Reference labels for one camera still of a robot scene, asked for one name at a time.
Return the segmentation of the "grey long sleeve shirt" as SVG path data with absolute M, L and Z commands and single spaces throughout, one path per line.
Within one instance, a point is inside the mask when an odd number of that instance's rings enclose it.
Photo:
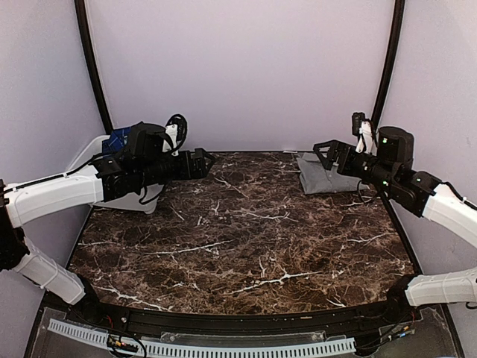
M 336 166 L 330 171 L 325 170 L 314 153 L 298 154 L 296 161 L 300 170 L 300 182 L 306 195 L 355 192 L 357 189 L 370 188 L 368 185 L 358 183 L 358 178 L 338 174 Z

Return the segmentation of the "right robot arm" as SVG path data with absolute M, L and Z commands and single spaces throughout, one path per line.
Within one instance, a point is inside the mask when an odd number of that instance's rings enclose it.
M 424 171 L 414 171 L 414 136 L 402 128 L 381 127 L 378 137 L 360 136 L 357 145 L 336 139 L 313 147 L 322 166 L 358 178 L 419 218 L 428 219 L 476 245 L 476 205 L 455 187 Z M 397 323 L 409 307 L 476 302 L 476 270 L 435 275 L 406 275 L 387 293 L 381 318 Z

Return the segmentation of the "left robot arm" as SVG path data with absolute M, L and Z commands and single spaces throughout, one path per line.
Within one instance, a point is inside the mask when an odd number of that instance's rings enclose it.
M 165 186 L 205 178 L 215 158 L 203 148 L 183 149 L 188 125 L 181 115 L 166 125 L 139 122 L 94 139 L 68 170 L 1 185 L 1 269 L 12 270 L 67 304 L 89 325 L 104 307 L 84 279 L 44 254 L 25 225 L 77 207 L 106 207 L 152 214 Z

